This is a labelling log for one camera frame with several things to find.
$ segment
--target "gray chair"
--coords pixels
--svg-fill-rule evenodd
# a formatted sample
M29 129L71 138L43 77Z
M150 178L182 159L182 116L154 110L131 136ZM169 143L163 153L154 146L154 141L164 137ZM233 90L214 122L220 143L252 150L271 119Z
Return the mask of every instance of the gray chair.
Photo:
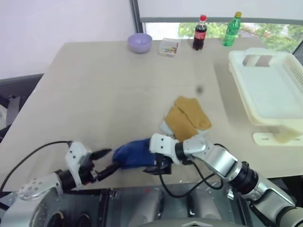
M6 114L6 127L0 130L0 143L4 139L4 136L8 132L11 124L14 122L21 108L27 100L27 96L24 97L15 97L10 96L9 98L5 98L0 95L0 105L7 109Z

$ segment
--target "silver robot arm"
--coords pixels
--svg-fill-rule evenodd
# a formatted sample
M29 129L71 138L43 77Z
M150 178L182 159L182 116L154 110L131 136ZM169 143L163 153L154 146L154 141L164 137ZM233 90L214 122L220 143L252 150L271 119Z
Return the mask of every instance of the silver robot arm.
M1 227L45 226L47 204L71 189L83 189L84 184L101 181L120 168L119 163L113 163L101 172L94 170L92 161L108 152L110 149L92 153L80 142L71 143L65 156L68 170L59 170L23 185L16 201L5 212Z
M150 151L169 157L173 163L198 158L244 199L251 210L267 226L303 227L303 209L295 207L292 199L279 187L240 162L226 148L210 143L201 135L183 142L154 134Z

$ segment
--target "green bottle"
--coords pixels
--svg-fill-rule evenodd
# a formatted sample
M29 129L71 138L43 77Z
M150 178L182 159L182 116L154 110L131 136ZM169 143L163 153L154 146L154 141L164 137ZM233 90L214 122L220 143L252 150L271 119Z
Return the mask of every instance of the green bottle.
M223 40L224 46L232 46L235 41L241 25L241 15L241 12L236 12L235 17L228 23L225 38Z

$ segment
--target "white plastic tray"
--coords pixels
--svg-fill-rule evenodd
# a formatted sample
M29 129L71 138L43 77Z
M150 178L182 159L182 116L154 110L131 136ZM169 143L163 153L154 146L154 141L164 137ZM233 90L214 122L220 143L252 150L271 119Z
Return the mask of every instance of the white plastic tray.
M231 51L229 62L250 121L279 129L268 136L255 133L255 142L303 145L303 66L299 61L290 53L250 48Z

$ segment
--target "small dark spot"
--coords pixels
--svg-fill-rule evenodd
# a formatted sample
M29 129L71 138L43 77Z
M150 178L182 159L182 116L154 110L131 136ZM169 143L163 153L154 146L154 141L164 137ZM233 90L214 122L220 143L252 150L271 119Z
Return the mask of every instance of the small dark spot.
M197 92L198 94L201 94L201 93L203 92L202 86L197 86L196 92Z

